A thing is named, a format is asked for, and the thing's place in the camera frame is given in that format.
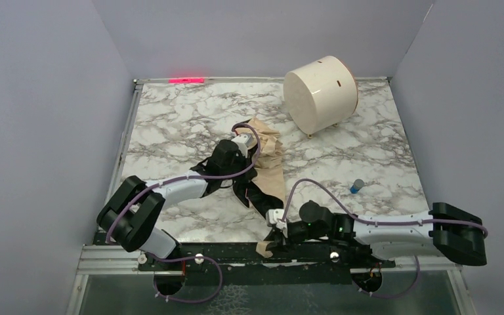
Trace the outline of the pink tape strip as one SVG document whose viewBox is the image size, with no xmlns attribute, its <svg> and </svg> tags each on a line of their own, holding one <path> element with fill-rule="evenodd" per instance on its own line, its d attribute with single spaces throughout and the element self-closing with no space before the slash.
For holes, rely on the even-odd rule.
<svg viewBox="0 0 504 315">
<path fill-rule="evenodd" d="M 204 77 L 180 77 L 168 80 L 168 83 L 170 84 L 202 84 L 204 82 Z"/>
</svg>

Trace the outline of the cream cylindrical umbrella stand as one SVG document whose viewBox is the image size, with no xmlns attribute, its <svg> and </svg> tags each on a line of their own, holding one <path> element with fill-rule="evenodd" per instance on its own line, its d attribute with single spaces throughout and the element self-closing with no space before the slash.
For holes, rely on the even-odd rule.
<svg viewBox="0 0 504 315">
<path fill-rule="evenodd" d="M 353 115 L 358 83 L 345 63 L 325 56 L 286 73 L 283 99 L 298 128 L 313 135 Z"/>
</svg>

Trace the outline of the beige folding umbrella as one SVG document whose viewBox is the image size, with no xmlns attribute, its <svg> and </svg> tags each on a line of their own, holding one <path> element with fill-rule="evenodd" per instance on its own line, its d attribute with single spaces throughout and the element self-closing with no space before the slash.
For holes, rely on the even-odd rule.
<svg viewBox="0 0 504 315">
<path fill-rule="evenodd" d="M 238 127 L 236 133 L 250 133 L 255 136 L 256 145 L 249 150 L 255 162 L 257 176 L 252 180 L 251 187 L 245 196 L 236 196 L 245 207 L 254 208 L 265 220 L 270 209 L 285 207 L 285 180 L 283 172 L 284 151 L 280 141 L 280 132 L 269 127 L 259 118 L 254 117 L 246 122 L 251 128 Z M 269 258 L 273 253 L 266 251 L 267 243 L 263 240 L 256 246 L 258 254 Z"/>
</svg>

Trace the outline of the small blue capped bottle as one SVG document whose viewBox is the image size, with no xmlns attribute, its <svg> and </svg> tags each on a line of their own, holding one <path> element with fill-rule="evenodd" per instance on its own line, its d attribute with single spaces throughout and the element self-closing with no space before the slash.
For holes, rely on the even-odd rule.
<svg viewBox="0 0 504 315">
<path fill-rule="evenodd" d="M 364 186 L 365 182 L 362 179 L 357 178 L 350 187 L 350 193 L 357 194 Z"/>
</svg>

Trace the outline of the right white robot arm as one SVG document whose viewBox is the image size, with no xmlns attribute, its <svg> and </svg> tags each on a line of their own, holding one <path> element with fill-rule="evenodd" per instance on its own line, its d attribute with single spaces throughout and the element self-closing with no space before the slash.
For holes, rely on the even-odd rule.
<svg viewBox="0 0 504 315">
<path fill-rule="evenodd" d="M 395 217 L 333 213 L 314 201 L 299 209 L 300 219 L 289 222 L 283 209 L 271 209 L 265 219 L 271 228 L 268 253 L 290 252 L 300 243 L 327 244 L 329 259 L 354 266 L 371 266 L 398 257 L 445 257 L 465 266 L 487 263 L 482 220 L 448 203 L 431 210 Z"/>
</svg>

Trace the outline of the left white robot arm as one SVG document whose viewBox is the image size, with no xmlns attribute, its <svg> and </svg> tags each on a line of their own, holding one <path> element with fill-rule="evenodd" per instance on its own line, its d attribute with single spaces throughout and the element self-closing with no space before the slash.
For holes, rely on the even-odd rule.
<svg viewBox="0 0 504 315">
<path fill-rule="evenodd" d="M 182 201 L 204 198 L 222 189 L 227 180 L 249 182 L 256 176 L 253 156 L 249 151 L 253 139 L 241 134 L 221 140 L 213 153 L 187 173 L 155 182 L 145 182 L 136 175 L 127 177 L 107 201 L 96 218 L 124 250 L 145 251 L 167 259 L 179 246 L 174 237 L 156 228 L 162 210 Z"/>
</svg>

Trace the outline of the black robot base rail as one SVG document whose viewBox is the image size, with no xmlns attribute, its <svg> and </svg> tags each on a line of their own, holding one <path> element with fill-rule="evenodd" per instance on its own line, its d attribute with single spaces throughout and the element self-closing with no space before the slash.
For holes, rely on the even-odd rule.
<svg viewBox="0 0 504 315">
<path fill-rule="evenodd" d="M 364 249 L 309 241 L 269 258 L 255 243 L 182 243 L 167 262 L 149 253 L 138 259 L 138 270 L 152 272 L 161 285 L 351 285 L 362 275 L 394 268 L 393 261 L 372 257 Z"/>
</svg>

